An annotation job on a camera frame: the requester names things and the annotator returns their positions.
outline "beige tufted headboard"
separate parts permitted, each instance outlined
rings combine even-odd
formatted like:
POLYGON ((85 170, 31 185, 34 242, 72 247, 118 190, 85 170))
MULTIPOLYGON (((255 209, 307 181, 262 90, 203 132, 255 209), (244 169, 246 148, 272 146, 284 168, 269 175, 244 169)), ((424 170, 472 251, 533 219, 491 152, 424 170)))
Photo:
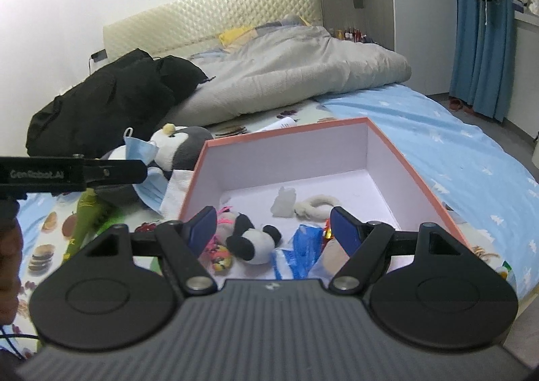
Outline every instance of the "beige tufted headboard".
POLYGON ((287 14, 321 25, 321 0, 178 0, 104 26, 103 40, 111 61, 136 48, 154 57, 187 57, 217 47, 225 30, 287 14))

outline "panda ear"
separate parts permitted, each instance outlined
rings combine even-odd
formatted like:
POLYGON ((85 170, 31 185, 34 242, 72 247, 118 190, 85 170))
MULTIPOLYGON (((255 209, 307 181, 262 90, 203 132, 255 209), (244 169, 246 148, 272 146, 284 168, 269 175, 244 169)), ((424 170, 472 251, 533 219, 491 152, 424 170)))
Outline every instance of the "panda ear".
POLYGON ((273 239, 275 246, 281 241, 281 232, 278 231, 277 227, 266 225, 263 227, 262 232, 267 233, 273 239))
POLYGON ((229 236, 226 239, 226 248, 239 259, 250 261, 254 258, 254 245, 242 236, 229 236))
POLYGON ((241 236, 249 229, 254 229, 251 220, 249 220, 249 217, 247 215, 239 214, 236 217, 234 223, 234 230, 232 231, 232 236, 241 236))

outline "silver screw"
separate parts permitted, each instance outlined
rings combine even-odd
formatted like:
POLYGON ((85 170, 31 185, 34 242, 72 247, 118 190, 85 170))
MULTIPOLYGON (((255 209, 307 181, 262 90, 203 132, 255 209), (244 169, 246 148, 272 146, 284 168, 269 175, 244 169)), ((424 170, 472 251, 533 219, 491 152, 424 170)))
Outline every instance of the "silver screw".
POLYGON ((359 281, 353 276, 340 276, 333 281, 333 286, 339 290, 353 290, 359 287, 359 281))
POLYGON ((207 290, 214 282, 207 276, 193 276, 187 279, 187 287, 191 290, 207 290))

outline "blue curtain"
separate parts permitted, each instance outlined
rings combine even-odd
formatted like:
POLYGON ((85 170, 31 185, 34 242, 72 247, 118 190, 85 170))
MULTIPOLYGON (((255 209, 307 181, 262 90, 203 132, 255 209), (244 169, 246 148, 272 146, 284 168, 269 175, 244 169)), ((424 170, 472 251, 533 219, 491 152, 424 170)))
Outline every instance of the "blue curtain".
POLYGON ((513 0, 456 0, 455 63, 449 94, 502 121, 513 85, 513 0))

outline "panda plush head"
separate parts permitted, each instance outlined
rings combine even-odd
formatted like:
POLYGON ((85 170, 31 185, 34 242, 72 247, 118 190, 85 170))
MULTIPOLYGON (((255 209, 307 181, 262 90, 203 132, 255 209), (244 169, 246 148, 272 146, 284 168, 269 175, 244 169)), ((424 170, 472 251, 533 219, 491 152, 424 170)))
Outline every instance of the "panda plush head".
POLYGON ((281 233, 275 227, 267 225, 262 230, 255 229, 247 215, 239 214, 226 246, 235 257, 249 264, 265 264, 271 260, 271 252, 280 241, 281 233))
POLYGON ((202 127, 165 124, 150 139, 150 142, 159 148, 155 163, 169 178, 175 169, 193 171, 204 142, 213 138, 212 134, 202 127))

